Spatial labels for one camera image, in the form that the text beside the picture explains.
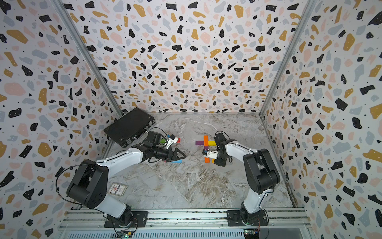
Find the light blue long block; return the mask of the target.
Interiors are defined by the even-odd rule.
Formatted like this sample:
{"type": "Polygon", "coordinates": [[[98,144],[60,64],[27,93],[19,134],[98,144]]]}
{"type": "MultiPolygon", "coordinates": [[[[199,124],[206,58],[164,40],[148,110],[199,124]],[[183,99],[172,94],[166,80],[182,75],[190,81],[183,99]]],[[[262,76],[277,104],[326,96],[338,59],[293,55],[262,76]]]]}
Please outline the light blue long block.
{"type": "Polygon", "coordinates": [[[183,162],[183,160],[177,160],[177,161],[172,161],[171,163],[178,163],[178,164],[180,164],[182,162],[183,162]]]}

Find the orange long block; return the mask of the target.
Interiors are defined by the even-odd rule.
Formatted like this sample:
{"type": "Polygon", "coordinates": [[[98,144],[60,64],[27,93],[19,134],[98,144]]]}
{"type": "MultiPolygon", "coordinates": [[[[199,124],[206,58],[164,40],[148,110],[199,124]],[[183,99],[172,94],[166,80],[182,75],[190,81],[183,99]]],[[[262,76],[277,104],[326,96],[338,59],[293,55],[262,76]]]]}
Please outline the orange long block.
{"type": "Polygon", "coordinates": [[[209,146],[209,137],[204,135],[204,146],[209,146]]]}

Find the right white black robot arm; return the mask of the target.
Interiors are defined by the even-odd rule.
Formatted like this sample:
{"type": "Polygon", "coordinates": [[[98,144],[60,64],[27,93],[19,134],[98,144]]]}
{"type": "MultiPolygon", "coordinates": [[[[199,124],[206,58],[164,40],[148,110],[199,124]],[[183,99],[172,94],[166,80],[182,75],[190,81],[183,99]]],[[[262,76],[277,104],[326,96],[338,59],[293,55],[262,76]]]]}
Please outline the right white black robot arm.
{"type": "Polygon", "coordinates": [[[280,175],[267,149],[250,149],[232,138],[226,138],[219,131],[214,136],[217,150],[208,152],[215,165],[225,167],[233,158],[243,163],[247,183],[250,187],[246,199],[242,202],[238,216],[230,213],[228,222],[233,226],[260,225],[263,218],[262,203],[264,198],[274,192],[280,183],[280,175]]]}

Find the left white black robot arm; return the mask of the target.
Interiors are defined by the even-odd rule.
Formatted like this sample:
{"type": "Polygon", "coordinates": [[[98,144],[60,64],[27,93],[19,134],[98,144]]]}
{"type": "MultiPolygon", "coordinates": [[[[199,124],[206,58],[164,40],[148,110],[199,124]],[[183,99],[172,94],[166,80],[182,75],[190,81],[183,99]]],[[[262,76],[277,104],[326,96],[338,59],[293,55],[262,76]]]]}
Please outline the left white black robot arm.
{"type": "Polygon", "coordinates": [[[108,192],[108,183],[116,174],[150,159],[174,162],[187,157],[177,147],[172,147],[177,139],[171,137],[165,144],[161,144],[162,139],[162,134],[149,132],[141,143],[116,156],[98,161],[83,161],[78,165],[67,188],[67,196],[89,209],[102,212],[115,227],[131,227],[137,222],[131,207],[108,192]]]}

